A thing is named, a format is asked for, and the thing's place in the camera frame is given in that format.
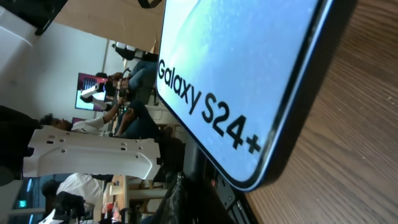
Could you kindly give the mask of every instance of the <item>computer screen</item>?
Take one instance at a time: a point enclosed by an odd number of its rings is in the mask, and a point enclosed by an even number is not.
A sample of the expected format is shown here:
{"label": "computer screen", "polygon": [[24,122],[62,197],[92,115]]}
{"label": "computer screen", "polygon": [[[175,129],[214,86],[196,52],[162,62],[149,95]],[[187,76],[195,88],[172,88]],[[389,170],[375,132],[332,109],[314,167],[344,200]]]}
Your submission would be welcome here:
{"label": "computer screen", "polygon": [[[102,109],[99,106],[96,106],[92,103],[85,103],[83,100],[80,99],[80,96],[81,96],[81,91],[87,90],[95,86],[97,83],[104,83],[104,82],[106,82],[105,78],[79,73],[77,88],[76,88],[75,108],[81,110],[102,111]],[[97,100],[104,101],[106,97],[105,89],[101,93],[95,93],[93,97],[96,98]]]}

